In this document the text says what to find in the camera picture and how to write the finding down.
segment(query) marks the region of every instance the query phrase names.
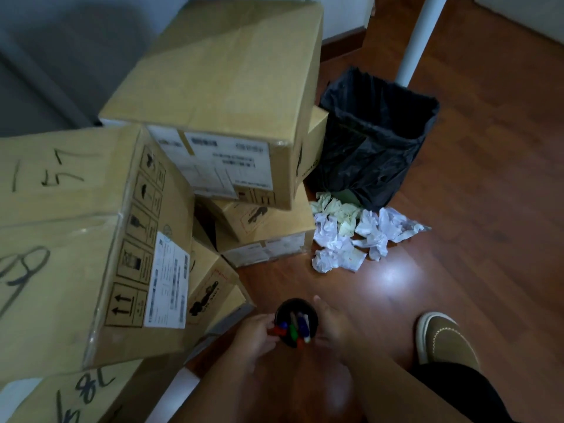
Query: black garbage bag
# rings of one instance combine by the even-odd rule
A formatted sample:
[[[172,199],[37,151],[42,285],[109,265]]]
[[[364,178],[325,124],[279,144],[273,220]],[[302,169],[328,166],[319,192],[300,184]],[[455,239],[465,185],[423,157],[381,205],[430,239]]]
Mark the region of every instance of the black garbage bag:
[[[308,178],[315,191],[378,211],[399,190],[439,112],[435,98],[351,68],[331,83],[321,160]]]

